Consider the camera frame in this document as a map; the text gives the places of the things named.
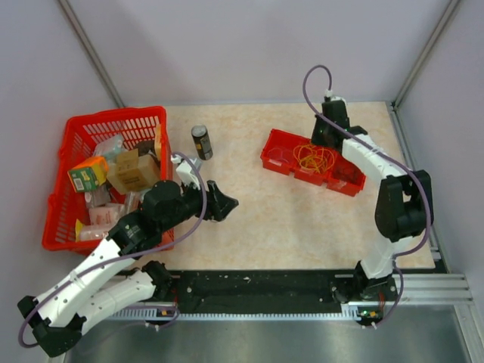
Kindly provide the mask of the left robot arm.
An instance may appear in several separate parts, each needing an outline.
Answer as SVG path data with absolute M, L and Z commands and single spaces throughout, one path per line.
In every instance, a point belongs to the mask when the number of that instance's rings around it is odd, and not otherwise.
M 168 230 L 197 217 L 221 222 L 238 206 L 217 184 L 180 187 L 157 182 L 141 206 L 121 217 L 98 246 L 63 280 L 38 296 L 25 296 L 17 307 L 31 327 L 34 346 L 54 358 L 72 349 L 96 324 L 120 309 L 150 299 L 165 299 L 172 286 L 158 262 L 149 263 L 110 289 L 103 286 L 145 253 L 151 253 Z

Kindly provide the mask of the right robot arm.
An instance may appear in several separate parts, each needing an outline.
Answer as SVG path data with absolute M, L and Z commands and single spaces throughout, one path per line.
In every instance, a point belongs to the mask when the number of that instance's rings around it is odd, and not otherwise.
M 351 126 L 343 98 L 328 92 L 321 106 L 324 117 L 315 117 L 311 142 L 333 148 L 379 187 L 374 213 L 379 237 L 357 262 L 352 281 L 334 287 L 334 298 L 342 303 L 376 299 L 390 288 L 396 255 L 433 222 L 431 178 L 424 170 L 409 175 L 365 129 Z

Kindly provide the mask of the red three-compartment bin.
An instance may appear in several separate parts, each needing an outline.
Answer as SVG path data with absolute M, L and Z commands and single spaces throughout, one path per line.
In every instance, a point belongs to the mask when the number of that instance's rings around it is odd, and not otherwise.
M 362 171 L 338 151 L 280 129 L 271 130 L 260 159 L 265 169 L 350 197 L 362 191 L 366 182 Z

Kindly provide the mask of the black drink can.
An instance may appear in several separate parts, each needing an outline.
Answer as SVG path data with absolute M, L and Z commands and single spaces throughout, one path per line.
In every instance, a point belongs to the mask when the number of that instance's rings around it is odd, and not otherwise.
M 209 139 L 209 133 L 205 125 L 195 125 L 191 129 L 191 136 L 197 150 L 198 157 L 209 160 L 213 157 L 213 148 Z

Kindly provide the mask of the brown cardboard box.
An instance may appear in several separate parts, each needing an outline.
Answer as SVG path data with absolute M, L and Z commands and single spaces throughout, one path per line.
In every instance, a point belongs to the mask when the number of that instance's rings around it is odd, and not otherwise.
M 138 149 L 123 152 L 109 164 L 107 180 L 121 195 L 153 187 L 160 180 L 160 168 L 150 154 L 140 156 Z

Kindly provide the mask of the pink snack packet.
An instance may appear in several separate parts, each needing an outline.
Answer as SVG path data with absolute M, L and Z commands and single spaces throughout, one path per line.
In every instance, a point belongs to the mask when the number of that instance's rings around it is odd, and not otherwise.
M 75 222 L 75 241 L 100 240 L 125 214 L 125 206 L 121 203 L 107 203 L 88 209 L 88 223 L 79 219 Z

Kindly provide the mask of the green orange carton box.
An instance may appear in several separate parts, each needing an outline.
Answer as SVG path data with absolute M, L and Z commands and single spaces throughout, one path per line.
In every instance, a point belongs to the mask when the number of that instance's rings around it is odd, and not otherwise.
M 76 193 L 95 191 L 107 181 L 108 163 L 102 156 L 89 157 L 67 174 Z

